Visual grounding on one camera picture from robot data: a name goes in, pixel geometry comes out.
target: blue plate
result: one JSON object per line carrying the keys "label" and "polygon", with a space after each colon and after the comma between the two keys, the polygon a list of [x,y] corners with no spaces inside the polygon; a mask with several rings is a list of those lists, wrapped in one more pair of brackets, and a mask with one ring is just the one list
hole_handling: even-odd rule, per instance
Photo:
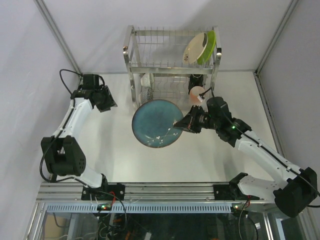
{"label": "blue plate", "polygon": [[184,115],[172,102],[153,100],[143,104],[132,118],[132,131],[136,139],[150,148],[163,148],[174,143],[182,130],[174,123]]}

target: green plate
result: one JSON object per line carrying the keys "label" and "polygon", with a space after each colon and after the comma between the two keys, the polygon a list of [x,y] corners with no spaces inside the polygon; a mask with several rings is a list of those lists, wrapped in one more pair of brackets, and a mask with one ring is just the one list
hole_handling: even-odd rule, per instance
{"label": "green plate", "polygon": [[215,46],[216,46],[216,33],[215,33],[215,31],[209,31],[207,33],[207,37],[208,37],[208,41],[207,41],[207,45],[205,47],[205,50],[203,51],[201,56],[196,61],[199,65],[206,63],[210,59],[212,53],[214,52]]}

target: metal dish rack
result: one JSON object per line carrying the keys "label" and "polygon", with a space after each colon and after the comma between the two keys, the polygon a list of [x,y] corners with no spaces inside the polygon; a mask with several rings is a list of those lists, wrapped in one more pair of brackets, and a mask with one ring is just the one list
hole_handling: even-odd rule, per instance
{"label": "metal dish rack", "polygon": [[[216,45],[211,58],[203,65],[185,64],[182,57],[186,46],[199,33],[214,30]],[[215,87],[222,49],[217,26],[212,29],[178,30],[156,27],[135,29],[128,26],[123,56],[129,75],[132,102],[135,110],[141,92],[140,78],[147,73],[154,76],[153,99],[166,99],[182,111],[190,109],[188,85],[191,74],[204,75],[204,88]]]}

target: white tabletop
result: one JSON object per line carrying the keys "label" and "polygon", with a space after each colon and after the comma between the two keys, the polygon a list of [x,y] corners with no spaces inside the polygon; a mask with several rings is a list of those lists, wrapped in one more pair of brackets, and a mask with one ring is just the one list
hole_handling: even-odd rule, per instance
{"label": "white tabletop", "polygon": [[[253,159],[219,139],[214,130],[183,132],[172,145],[149,148],[131,129],[134,114],[127,74],[104,75],[118,107],[94,109],[78,138],[87,164],[109,182],[224,182],[241,172],[270,179]],[[219,72],[215,95],[228,103],[232,116],[242,119],[275,148],[252,72]]]}

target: robotic arm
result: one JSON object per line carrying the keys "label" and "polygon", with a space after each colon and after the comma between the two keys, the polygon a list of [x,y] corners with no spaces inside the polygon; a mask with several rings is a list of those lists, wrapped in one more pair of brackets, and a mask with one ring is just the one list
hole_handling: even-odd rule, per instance
{"label": "robotic arm", "polygon": [[265,144],[249,125],[232,117],[222,97],[213,96],[206,104],[208,112],[201,106],[192,106],[174,127],[196,134],[202,128],[215,130],[221,140],[251,156],[273,179],[268,181],[240,173],[230,181],[230,188],[236,188],[230,189],[231,192],[275,202],[292,218],[317,197],[311,187],[317,189],[317,174],[311,168],[301,169]]}
{"label": "robotic arm", "polygon": [[83,85],[72,93],[69,109],[59,128],[52,136],[44,137],[41,141],[41,161],[43,163],[45,160],[49,173],[54,176],[53,182],[57,176],[67,176],[90,188],[103,188],[108,185],[103,174],[86,164],[86,156],[77,142],[82,126],[95,106],[100,112],[117,106],[103,78],[103,85],[99,84],[100,78],[96,74],[83,75]]}

